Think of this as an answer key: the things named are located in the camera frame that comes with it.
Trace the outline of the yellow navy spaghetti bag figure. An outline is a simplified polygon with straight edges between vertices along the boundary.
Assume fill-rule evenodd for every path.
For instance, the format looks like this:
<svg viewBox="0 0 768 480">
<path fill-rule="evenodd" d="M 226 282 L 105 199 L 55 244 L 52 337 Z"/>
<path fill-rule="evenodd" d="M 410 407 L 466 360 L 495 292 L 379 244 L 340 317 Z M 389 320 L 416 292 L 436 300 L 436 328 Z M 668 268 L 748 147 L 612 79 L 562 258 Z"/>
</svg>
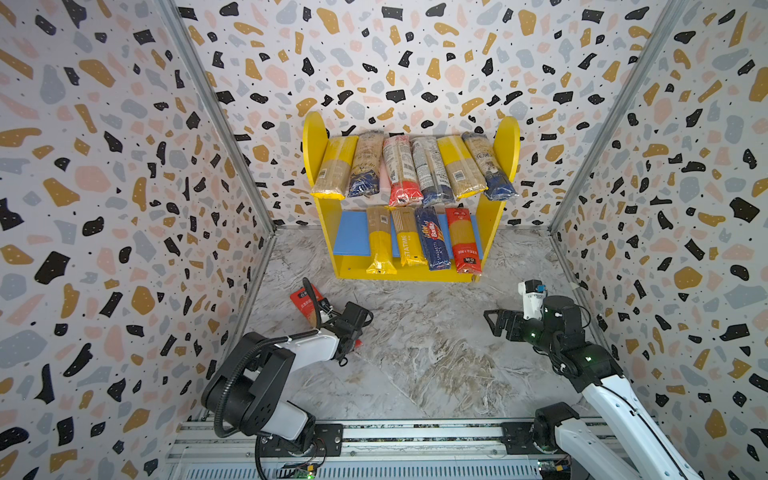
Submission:
<svg viewBox="0 0 768 480">
<path fill-rule="evenodd" d="M 516 191 L 501 169 L 490 140 L 476 132 L 463 133 L 462 140 L 484 177 L 485 197 L 490 201 L 507 201 L 515 196 Z"/>
</svg>

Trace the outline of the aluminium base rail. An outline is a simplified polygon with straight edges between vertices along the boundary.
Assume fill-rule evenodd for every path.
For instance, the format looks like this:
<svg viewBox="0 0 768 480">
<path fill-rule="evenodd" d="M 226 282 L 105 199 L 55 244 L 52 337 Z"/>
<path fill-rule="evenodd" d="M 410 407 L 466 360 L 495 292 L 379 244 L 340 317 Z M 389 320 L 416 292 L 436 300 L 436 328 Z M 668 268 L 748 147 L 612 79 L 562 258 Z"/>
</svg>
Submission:
<svg viewBox="0 0 768 480">
<path fill-rule="evenodd" d="M 604 420 L 581 418 L 619 456 Z M 342 423 L 339 457 L 262 458 L 254 437 L 215 436 L 190 422 L 171 447 L 164 479 L 592 479 L 564 454 L 508 455 L 502 422 L 512 419 L 330 420 Z"/>
</svg>

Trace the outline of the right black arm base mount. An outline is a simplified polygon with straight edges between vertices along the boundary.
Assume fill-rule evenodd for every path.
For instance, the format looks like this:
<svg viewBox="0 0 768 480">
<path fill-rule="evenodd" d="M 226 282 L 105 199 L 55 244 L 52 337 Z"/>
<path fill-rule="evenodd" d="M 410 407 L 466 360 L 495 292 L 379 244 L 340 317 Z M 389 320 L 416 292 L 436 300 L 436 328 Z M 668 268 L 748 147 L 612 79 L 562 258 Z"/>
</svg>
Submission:
<svg viewBox="0 0 768 480">
<path fill-rule="evenodd" d="M 564 430 L 564 421 L 547 420 L 544 417 L 532 421 L 502 422 L 501 443 L 508 455 L 562 454 L 556 441 L 556 430 Z"/>
</svg>

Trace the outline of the yellow Statime spaghetti bag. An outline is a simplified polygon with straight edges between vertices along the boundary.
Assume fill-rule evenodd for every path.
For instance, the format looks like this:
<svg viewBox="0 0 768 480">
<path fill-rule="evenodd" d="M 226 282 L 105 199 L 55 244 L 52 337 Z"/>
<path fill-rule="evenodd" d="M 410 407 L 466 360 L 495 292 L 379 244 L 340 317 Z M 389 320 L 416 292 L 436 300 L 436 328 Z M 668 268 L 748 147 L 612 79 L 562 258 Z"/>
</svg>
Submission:
<svg viewBox="0 0 768 480">
<path fill-rule="evenodd" d="M 417 229 L 415 209 L 413 207 L 393 207 L 391 216 L 395 227 L 401 266 L 427 266 Z"/>
</svg>

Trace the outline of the red ends clear spaghetti bag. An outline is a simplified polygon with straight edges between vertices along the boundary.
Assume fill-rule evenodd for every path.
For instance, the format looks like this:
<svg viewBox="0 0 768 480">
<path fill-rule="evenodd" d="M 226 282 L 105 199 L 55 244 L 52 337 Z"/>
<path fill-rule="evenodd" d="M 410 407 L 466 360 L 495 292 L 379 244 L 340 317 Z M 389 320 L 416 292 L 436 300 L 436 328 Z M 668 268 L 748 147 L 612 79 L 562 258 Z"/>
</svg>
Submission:
<svg viewBox="0 0 768 480">
<path fill-rule="evenodd" d="M 390 207 L 406 206 L 423 200 L 409 137 L 392 136 L 384 139 L 383 158 L 390 181 Z"/>
</svg>

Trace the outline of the white label spaghetti bag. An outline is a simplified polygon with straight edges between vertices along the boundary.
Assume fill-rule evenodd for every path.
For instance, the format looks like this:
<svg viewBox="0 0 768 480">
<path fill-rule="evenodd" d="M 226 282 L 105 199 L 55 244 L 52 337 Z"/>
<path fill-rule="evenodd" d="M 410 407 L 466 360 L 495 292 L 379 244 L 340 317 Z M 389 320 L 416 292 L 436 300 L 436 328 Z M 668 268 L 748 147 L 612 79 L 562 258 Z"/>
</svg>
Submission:
<svg viewBox="0 0 768 480">
<path fill-rule="evenodd" d="M 435 137 L 412 137 L 411 152 L 425 207 L 446 205 L 455 201 Z"/>
</svg>

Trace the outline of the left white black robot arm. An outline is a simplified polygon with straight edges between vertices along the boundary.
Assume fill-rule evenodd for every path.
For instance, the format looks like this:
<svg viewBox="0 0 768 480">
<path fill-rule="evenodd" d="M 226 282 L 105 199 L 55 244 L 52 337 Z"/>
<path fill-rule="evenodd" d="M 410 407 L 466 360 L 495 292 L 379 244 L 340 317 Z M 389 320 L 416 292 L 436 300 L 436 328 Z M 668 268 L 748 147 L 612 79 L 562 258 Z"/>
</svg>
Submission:
<svg viewBox="0 0 768 480">
<path fill-rule="evenodd" d="M 244 335 L 205 387 L 201 403 L 213 413 L 216 436 L 277 436 L 305 450 L 316 418 L 282 398 L 289 376 L 316 363 L 344 366 L 373 313 L 355 303 L 321 327 L 267 338 Z"/>
</svg>

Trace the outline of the clear yellow spaghetti bag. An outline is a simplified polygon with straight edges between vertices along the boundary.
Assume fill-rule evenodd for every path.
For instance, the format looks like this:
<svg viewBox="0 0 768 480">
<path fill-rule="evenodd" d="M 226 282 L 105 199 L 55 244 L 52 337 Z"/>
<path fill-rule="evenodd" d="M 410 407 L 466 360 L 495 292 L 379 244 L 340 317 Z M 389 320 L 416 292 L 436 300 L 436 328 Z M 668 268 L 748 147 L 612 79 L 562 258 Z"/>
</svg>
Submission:
<svg viewBox="0 0 768 480">
<path fill-rule="evenodd" d="M 370 264 L 368 274 L 394 275 L 397 269 L 393 262 L 390 210 L 385 206 L 371 206 L 366 209 Z"/>
</svg>

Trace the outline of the yellow top spaghetti bag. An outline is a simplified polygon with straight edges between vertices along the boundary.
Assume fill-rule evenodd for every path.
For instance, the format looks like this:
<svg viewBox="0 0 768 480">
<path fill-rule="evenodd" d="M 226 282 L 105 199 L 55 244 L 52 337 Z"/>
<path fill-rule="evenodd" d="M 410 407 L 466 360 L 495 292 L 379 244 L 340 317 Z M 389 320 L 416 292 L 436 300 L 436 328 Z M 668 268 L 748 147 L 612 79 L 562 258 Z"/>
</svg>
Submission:
<svg viewBox="0 0 768 480">
<path fill-rule="evenodd" d="M 326 145 L 311 194 L 315 198 L 344 200 L 348 193 L 358 136 L 332 137 Z"/>
<path fill-rule="evenodd" d="M 487 190 L 485 178 L 460 136 L 440 137 L 437 145 L 457 200 Z"/>
</svg>

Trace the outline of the dark blue spaghetti bag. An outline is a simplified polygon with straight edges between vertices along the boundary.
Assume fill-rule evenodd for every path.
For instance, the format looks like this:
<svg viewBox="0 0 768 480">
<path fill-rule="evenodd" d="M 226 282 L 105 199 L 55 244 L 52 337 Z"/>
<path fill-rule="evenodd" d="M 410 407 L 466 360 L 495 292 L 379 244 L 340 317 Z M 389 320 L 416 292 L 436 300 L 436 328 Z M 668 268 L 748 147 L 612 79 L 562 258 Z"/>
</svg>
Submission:
<svg viewBox="0 0 768 480">
<path fill-rule="evenodd" d="M 359 136 L 350 171 L 348 197 L 371 197 L 379 193 L 384 139 L 382 131 Z"/>
</svg>

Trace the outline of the red top spaghetti bag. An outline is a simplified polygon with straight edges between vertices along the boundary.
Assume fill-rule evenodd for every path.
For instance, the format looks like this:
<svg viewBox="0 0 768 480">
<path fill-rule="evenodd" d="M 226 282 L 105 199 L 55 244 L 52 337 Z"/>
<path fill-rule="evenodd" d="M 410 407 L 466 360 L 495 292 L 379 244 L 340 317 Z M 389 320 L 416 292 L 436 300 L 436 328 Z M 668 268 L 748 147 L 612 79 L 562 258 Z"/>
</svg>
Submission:
<svg viewBox="0 0 768 480">
<path fill-rule="evenodd" d="M 290 295 L 292 303 L 307 319 L 311 328 L 319 329 L 326 323 L 335 324 L 337 320 L 341 319 L 342 312 L 336 310 L 330 301 L 320 293 L 316 286 L 312 286 L 312 288 L 314 289 L 320 313 L 317 313 L 314 303 L 304 287 Z"/>
</svg>

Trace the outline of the blue Barilla spaghetti box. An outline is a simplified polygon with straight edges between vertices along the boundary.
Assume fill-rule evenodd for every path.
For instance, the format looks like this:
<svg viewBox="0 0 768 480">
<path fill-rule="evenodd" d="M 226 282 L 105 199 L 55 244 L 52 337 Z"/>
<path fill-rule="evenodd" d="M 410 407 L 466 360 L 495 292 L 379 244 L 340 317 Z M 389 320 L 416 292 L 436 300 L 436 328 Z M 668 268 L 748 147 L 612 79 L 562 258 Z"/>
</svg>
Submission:
<svg viewBox="0 0 768 480">
<path fill-rule="evenodd" d="M 433 207 L 418 207 L 415 211 L 422 253 L 430 271 L 450 268 L 451 262 L 438 215 Z"/>
</svg>

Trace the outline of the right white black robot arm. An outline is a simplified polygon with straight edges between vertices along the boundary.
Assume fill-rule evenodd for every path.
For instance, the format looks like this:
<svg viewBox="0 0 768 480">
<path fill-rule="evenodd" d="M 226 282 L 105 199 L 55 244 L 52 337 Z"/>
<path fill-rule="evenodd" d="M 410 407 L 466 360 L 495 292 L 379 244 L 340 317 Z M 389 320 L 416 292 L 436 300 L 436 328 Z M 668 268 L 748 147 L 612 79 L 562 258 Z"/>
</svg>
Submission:
<svg viewBox="0 0 768 480">
<path fill-rule="evenodd" d="M 648 413 L 608 350 L 586 338 L 589 311 L 573 299 L 545 291 L 525 291 L 520 311 L 483 313 L 492 334 L 527 343 L 553 371 L 605 421 L 623 447 L 619 456 L 605 445 L 567 403 L 538 409 L 531 440 L 542 453 L 562 453 L 592 479 L 696 479 L 683 458 Z"/>
</svg>

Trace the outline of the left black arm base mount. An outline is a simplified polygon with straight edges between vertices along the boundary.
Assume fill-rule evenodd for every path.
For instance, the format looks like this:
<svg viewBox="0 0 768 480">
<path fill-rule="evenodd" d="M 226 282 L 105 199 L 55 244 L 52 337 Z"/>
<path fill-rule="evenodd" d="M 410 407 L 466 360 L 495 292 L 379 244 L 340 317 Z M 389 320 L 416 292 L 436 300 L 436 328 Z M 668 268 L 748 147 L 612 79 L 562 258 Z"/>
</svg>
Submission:
<svg viewBox="0 0 768 480">
<path fill-rule="evenodd" d="M 262 458 L 339 457 L 344 438 L 342 423 L 321 422 L 306 427 L 294 440 L 271 435 L 258 441 Z"/>
</svg>

